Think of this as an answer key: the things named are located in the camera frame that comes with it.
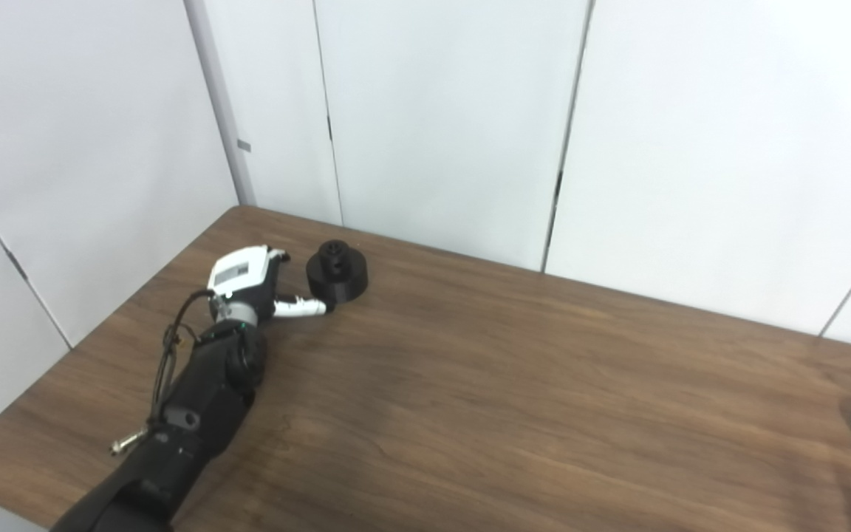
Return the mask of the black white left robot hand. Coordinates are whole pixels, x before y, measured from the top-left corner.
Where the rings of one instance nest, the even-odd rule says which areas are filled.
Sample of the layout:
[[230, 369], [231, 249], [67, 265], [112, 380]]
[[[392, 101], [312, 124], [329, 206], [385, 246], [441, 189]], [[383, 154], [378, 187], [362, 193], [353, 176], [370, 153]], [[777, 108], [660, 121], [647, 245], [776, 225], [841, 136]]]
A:
[[278, 293], [281, 266], [289, 261], [288, 252], [269, 245], [244, 247], [217, 259], [207, 285], [213, 320], [258, 326], [273, 318], [333, 313], [332, 301]]

